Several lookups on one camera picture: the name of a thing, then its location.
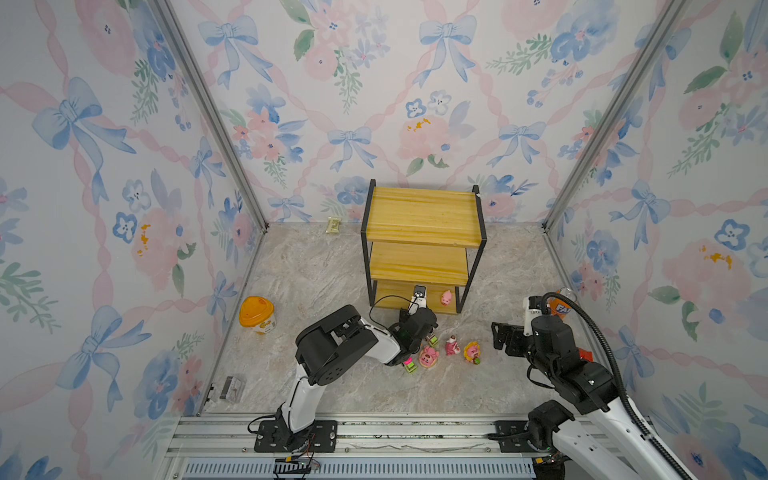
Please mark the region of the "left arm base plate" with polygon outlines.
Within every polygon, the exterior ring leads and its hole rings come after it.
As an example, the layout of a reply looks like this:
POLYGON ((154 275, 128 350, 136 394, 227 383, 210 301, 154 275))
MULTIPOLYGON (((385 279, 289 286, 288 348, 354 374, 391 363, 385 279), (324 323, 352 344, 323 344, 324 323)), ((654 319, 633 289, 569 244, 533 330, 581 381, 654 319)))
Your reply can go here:
POLYGON ((264 420, 256 431, 256 453, 333 453, 338 440, 338 422, 315 420, 310 426, 292 432, 283 420, 264 420))

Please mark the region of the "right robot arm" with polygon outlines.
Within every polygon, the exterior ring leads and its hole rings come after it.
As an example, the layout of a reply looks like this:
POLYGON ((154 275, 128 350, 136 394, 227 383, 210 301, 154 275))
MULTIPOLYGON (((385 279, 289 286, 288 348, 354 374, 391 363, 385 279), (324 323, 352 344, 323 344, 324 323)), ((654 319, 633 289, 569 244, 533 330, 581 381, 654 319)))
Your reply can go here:
POLYGON ((524 427, 497 421, 488 438, 502 451, 560 453, 599 479, 693 479, 695 475, 640 415, 616 376, 585 360, 572 329, 540 315, 523 326, 491 324, 493 346, 528 361, 560 396, 534 408, 524 427))

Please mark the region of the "pink green toy car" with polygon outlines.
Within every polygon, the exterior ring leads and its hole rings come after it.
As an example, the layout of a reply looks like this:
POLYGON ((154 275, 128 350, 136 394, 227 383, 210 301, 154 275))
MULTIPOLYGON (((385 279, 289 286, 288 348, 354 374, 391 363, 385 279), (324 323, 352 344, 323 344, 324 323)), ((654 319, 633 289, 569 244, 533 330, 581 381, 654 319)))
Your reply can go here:
POLYGON ((413 373, 417 370, 417 366, 413 359, 408 359, 403 363, 404 368, 408 373, 413 373))

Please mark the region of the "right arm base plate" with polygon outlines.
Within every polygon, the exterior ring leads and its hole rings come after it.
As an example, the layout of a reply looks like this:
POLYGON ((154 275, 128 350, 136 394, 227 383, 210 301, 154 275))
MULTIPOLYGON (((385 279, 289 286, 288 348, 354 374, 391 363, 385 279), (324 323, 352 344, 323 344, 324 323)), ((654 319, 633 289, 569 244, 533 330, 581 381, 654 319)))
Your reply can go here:
POLYGON ((556 433, 562 433, 571 421, 556 424, 545 420, 501 420, 494 423, 494 431, 486 435, 497 442, 502 453, 533 453, 549 456, 557 452, 556 433))

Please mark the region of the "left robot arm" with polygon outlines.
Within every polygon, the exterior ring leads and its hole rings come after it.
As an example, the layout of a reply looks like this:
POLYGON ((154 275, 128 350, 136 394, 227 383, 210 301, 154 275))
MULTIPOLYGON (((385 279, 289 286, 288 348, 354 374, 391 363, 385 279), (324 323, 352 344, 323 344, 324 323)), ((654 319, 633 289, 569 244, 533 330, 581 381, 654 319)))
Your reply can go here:
POLYGON ((295 382, 277 420, 291 434, 315 421, 325 388, 359 360, 373 359, 386 366, 405 363, 418 353, 422 341, 438 327, 429 308, 416 305, 397 323, 384 328, 345 305, 305 328, 296 338, 295 382))

